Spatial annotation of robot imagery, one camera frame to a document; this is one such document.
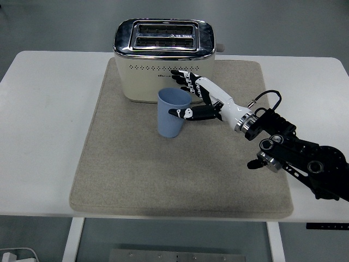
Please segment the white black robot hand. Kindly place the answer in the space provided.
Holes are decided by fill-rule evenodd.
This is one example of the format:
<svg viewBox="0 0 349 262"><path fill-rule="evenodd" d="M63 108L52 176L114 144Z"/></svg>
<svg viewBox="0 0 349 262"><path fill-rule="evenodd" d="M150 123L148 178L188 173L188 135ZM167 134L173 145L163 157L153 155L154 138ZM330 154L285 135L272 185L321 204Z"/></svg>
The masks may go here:
<svg viewBox="0 0 349 262"><path fill-rule="evenodd" d="M252 116L251 110L237 105L233 98L208 78L183 70L171 70L172 78L181 89L196 95L203 105L186 109L170 109L169 114L187 121L219 119L229 123L235 131Z"/></svg>

